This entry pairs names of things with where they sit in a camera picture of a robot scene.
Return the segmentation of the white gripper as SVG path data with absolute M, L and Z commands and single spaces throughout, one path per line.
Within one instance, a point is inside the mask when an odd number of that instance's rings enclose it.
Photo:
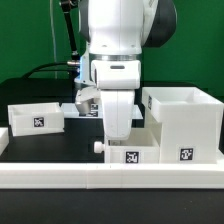
M 100 90 L 103 127 L 108 140 L 126 140 L 130 135 L 140 74 L 139 60 L 93 60 L 91 63 L 91 75 Z

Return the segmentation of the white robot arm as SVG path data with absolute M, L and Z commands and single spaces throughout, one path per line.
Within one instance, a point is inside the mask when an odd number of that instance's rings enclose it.
M 104 133 L 129 137 L 144 47 L 160 47 L 174 34 L 173 0 L 80 0 L 79 32 L 89 43 L 90 77 L 100 91 Z

